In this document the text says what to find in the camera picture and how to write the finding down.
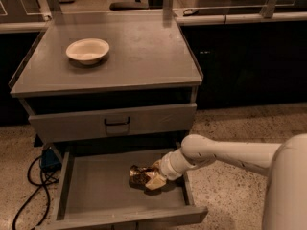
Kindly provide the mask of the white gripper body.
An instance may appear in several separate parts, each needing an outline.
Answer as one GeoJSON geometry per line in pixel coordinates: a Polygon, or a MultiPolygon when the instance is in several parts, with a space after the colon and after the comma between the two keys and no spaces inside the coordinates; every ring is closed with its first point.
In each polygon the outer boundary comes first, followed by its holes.
{"type": "Polygon", "coordinates": [[[180,149],[167,153],[160,161],[160,173],[167,180],[174,181],[191,169],[192,163],[183,155],[180,149]]]}

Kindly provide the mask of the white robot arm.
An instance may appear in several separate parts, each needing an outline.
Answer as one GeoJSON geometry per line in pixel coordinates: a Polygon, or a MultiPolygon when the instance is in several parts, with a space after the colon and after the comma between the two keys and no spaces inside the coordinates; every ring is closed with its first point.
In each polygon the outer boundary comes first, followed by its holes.
{"type": "Polygon", "coordinates": [[[197,134],[153,164],[146,187],[155,190],[184,173],[223,161],[267,177],[263,230],[307,230],[307,135],[282,144],[221,142],[197,134]]]}

